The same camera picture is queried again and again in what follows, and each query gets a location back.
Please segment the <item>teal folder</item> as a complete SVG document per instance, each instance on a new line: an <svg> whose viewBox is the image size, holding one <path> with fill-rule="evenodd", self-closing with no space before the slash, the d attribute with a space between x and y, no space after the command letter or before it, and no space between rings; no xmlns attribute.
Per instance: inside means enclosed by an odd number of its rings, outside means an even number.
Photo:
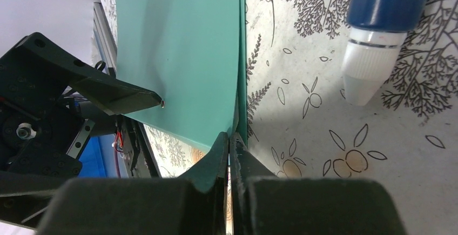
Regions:
<svg viewBox="0 0 458 235"><path fill-rule="evenodd" d="M117 77L164 107L130 117L208 151L234 130L240 0L116 0Z"/></svg>

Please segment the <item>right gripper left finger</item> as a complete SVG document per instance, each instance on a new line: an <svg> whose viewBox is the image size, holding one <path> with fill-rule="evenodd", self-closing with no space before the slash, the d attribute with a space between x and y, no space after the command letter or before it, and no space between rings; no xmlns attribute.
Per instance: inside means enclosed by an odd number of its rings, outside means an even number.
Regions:
<svg viewBox="0 0 458 235"><path fill-rule="evenodd" d="M175 178L75 178L38 234L225 234L228 135Z"/></svg>

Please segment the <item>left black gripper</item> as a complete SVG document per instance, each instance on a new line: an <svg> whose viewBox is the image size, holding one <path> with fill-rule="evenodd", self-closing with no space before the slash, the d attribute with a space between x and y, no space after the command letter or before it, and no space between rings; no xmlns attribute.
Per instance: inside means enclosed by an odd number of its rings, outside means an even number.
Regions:
<svg viewBox="0 0 458 235"><path fill-rule="evenodd" d="M163 104L157 93L113 79L105 68L39 32L1 57L2 222L36 226L55 191L80 175L91 136L115 132L106 107L115 86L144 96L143 109Z"/></svg>

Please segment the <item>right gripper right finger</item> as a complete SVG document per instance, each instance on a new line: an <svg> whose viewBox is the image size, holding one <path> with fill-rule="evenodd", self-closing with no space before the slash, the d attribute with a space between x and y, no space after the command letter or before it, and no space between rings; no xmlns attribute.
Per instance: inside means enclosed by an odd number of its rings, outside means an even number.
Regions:
<svg viewBox="0 0 458 235"><path fill-rule="evenodd" d="M365 179L279 178L230 137L234 234L405 234L385 188Z"/></svg>

